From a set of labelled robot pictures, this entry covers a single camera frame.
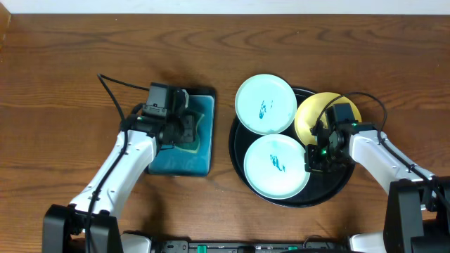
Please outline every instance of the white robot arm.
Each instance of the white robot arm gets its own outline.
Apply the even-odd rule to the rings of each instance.
[[[349,154],[350,157],[367,169],[381,187],[389,193],[389,186],[391,182],[400,179],[409,179],[413,182],[422,181],[422,178],[417,174],[411,172],[406,168],[397,158],[395,158],[383,145],[377,137],[377,130],[361,131],[350,137]],[[385,139],[385,143],[395,151],[400,157],[406,160],[409,164],[414,164],[415,168],[423,175],[432,179],[434,176],[430,171],[419,167],[411,159],[405,156],[397,147],[395,147],[384,132],[381,132],[381,137]]]
[[[155,159],[157,153],[155,137],[150,137],[142,131],[128,130],[127,132],[127,151],[103,184],[94,210],[92,211],[93,214],[98,214],[100,211],[103,211],[109,212],[111,216],[117,219],[120,218],[124,204],[139,176],[153,159]],[[86,188],[70,202],[71,205],[75,206],[76,210],[88,212],[92,193],[123,148],[124,135],[124,131],[121,131],[117,135],[114,148],[102,167]]]

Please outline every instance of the round black tray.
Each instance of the round black tray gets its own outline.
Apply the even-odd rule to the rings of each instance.
[[[314,95],[316,92],[303,88],[293,88],[295,97],[297,99],[297,106],[300,105],[306,98]],[[292,123],[285,131],[281,132],[286,136],[292,137],[300,144],[302,142],[295,133],[295,126]],[[339,193],[345,184],[350,179],[353,173],[354,165],[348,166],[344,171],[334,172],[332,174],[313,174],[309,177],[308,184],[303,188],[301,192],[293,197],[284,200],[273,200],[268,197],[260,195],[255,189],[248,183],[244,174],[244,157],[247,149],[260,138],[259,134],[255,134],[243,126],[238,117],[233,121],[231,126],[229,150],[231,162],[233,163],[236,173],[240,179],[254,192],[256,195],[263,199],[284,207],[311,207],[318,205],[326,200],[332,198],[332,196]]]

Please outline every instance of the white wall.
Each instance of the white wall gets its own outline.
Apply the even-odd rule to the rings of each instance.
[[[0,0],[11,13],[450,14],[450,0]]]

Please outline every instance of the wooden table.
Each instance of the wooden table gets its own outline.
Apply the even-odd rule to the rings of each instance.
[[[96,78],[217,90],[206,178],[142,176],[120,230],[192,240],[301,241],[383,229],[387,196],[357,167],[331,200],[265,202],[236,175],[229,130],[239,85],[259,73],[386,103],[385,132],[439,176],[450,166],[450,17],[375,15],[14,15],[0,52],[0,251],[38,252],[42,218],[108,156],[119,116]],[[129,112],[147,93],[111,84]],[[366,121],[380,108],[352,99]]]

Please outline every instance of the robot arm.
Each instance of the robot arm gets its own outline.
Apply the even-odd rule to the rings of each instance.
[[[184,113],[188,105],[185,90],[152,83],[149,92],[147,103],[137,105],[120,123],[112,152],[87,187],[67,207],[52,205],[47,211],[42,252],[78,250],[80,245],[74,244],[70,235],[83,230],[89,234],[86,244],[91,252],[150,252],[151,242],[145,236],[124,234],[121,238],[117,220],[139,176],[161,146],[193,142],[195,122],[193,115]],[[92,200],[94,191],[97,197]]]
[[[118,219],[139,176],[156,156],[155,137],[150,137],[142,131],[128,130],[127,132],[127,152],[103,184],[92,211],[93,214],[98,214],[100,211],[109,212],[111,216]],[[123,148],[124,135],[125,131],[121,131],[117,135],[117,141],[105,163],[87,187],[70,202],[76,210],[88,212],[92,193]]]
[[[351,249],[448,252],[450,178],[437,178],[405,156],[373,124],[357,122],[350,104],[332,105],[326,112],[328,129],[321,122],[313,128],[318,144],[307,146],[305,170],[333,173],[358,162],[388,193],[383,232],[353,236]],[[423,221],[423,210],[436,212],[436,219]]]
[[[381,137],[385,139],[385,143],[396,154],[409,164],[415,164],[387,139],[384,132],[381,133]],[[400,179],[408,179],[413,182],[422,181],[422,178],[412,173],[404,164],[389,153],[383,145],[380,145],[377,130],[361,131],[351,135],[349,140],[349,155],[355,162],[361,164],[372,174],[386,193],[389,193],[391,182]],[[419,167],[417,164],[415,168],[428,179],[432,180],[433,173]]]

